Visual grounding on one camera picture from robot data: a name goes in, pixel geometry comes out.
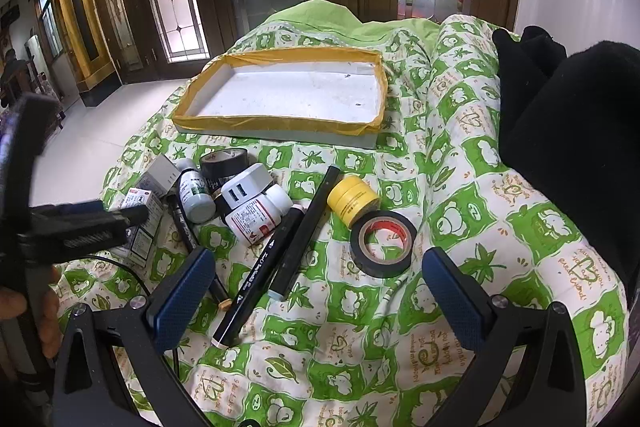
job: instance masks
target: tile floor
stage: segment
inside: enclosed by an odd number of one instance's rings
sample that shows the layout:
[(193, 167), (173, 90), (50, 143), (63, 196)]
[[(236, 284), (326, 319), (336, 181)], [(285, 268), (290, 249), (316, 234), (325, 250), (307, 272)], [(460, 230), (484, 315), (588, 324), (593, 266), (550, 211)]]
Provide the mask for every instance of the tile floor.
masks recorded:
[(77, 203), (100, 197), (102, 181), (124, 145), (184, 80), (122, 86), (98, 107), (78, 100), (63, 129), (47, 143), (34, 168), (31, 205)]

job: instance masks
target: black cable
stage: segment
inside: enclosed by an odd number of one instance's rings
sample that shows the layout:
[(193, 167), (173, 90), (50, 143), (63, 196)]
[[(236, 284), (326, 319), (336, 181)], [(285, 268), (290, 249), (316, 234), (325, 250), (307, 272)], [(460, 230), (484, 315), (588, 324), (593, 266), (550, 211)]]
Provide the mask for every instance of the black cable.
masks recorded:
[[(86, 259), (95, 259), (96, 261), (105, 261), (105, 263), (111, 263), (114, 266), (117, 266), (118, 268), (122, 268), (125, 272), (127, 272), (130, 276), (132, 276), (138, 282), (138, 284), (140, 284), (140, 287), (144, 290), (147, 296), (151, 295), (149, 288), (146, 287), (145, 283), (142, 281), (142, 279), (140, 279), (140, 276), (137, 273), (135, 273), (132, 269), (130, 269), (128, 266), (125, 266), (122, 263), (118, 263), (118, 261), (114, 261), (113, 259), (102, 257), (100, 255), (85, 255), (84, 257)], [(178, 377), (178, 380), (180, 380), (180, 361), (178, 360), (177, 347), (174, 347), (174, 349), (171, 350), (171, 353), (174, 357), (174, 373), (176, 377)]]

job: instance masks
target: human hand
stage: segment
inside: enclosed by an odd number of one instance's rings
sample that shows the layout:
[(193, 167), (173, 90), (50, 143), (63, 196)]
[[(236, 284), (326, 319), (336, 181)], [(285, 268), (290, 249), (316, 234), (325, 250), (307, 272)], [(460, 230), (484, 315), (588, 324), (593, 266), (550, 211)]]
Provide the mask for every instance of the human hand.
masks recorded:
[[(60, 280), (60, 272), (51, 267), (50, 284)], [(58, 308), (60, 300), (56, 293), (49, 288), (42, 299), (42, 318), (38, 325), (38, 336), (42, 343), (42, 353), (52, 359), (60, 349), (62, 334), (58, 326)], [(27, 299), (21, 293), (8, 288), (0, 288), (0, 320), (13, 319), (23, 314), (27, 309)]]

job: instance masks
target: white bottle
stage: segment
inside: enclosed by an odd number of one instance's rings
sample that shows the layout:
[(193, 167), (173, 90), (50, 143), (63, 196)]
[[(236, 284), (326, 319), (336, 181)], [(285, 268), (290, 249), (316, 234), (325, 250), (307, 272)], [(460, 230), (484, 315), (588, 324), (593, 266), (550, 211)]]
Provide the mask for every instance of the white bottle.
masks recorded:
[(277, 227), (292, 206), (293, 201), (286, 191), (279, 185), (271, 185), (226, 216), (226, 225), (241, 245), (250, 247)]
[(208, 221), (216, 213), (216, 204), (207, 192), (203, 175), (190, 158), (179, 159), (175, 166), (181, 172), (178, 196), (187, 219), (196, 224)]

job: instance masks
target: green blanket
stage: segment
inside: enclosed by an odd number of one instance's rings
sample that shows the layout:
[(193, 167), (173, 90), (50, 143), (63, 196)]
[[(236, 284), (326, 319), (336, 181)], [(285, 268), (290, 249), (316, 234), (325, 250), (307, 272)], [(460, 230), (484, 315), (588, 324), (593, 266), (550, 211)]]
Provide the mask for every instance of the green blanket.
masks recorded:
[[(283, 46), (360, 46), (383, 55), (389, 87), (376, 151), (257, 139), (179, 134), (170, 115), (179, 87), (131, 137), (108, 172), (103, 198), (117, 207), (159, 153), (172, 160), (229, 146), (267, 165), (293, 200), (308, 204), (326, 168), (360, 175), (402, 213), (418, 236), (410, 270), (368, 277), (350, 258), (349, 232), (327, 213), (285, 302), (262, 298), (239, 346), (210, 338), (222, 317), (207, 296), (180, 342), (180, 379), (215, 425), (245, 418), (273, 427), (420, 427), (455, 388), (473, 354), (460, 347), (420, 275), (422, 252), (443, 247), (489, 294), (521, 306), (567, 305), (582, 354), (588, 425), (620, 394), (628, 315), (622, 285), (575, 225), (497, 155), (499, 80), (494, 27), (454, 15), (367, 23), (314, 0), (284, 10), (244, 36), (231, 53)], [(220, 278), (235, 294), (262, 245), (243, 248), (219, 219), (198, 229), (216, 254)], [(151, 288), (184, 258), (171, 218), (143, 276)], [(61, 324), (83, 301), (124, 305), (141, 292), (123, 270), (99, 261), (70, 263), (58, 286)], [(483, 421), (503, 404), (522, 357), (516, 350)], [(127, 386), (155, 418), (126, 356)]]

